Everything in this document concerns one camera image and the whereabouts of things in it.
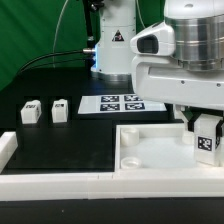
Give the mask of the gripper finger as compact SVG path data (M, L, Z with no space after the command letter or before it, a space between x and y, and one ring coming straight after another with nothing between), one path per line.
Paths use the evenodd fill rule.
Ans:
M200 110L195 107L184 106L181 109L181 113L184 115L184 118L187 121L187 130L190 132L194 131L194 123L200 116Z
M217 120L217 124L215 126L216 138L220 138L223 136L224 118L220 116L215 116L215 119Z

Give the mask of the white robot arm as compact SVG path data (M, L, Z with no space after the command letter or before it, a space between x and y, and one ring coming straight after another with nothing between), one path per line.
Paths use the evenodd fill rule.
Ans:
M218 117L224 136L224 0L165 0L164 19L135 31L135 0L100 0L92 73L127 75L135 93Z

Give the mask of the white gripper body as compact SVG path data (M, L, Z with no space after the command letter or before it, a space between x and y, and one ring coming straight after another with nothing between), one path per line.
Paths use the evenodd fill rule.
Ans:
M224 70L187 71L171 57L136 55L132 85L144 100L224 110Z

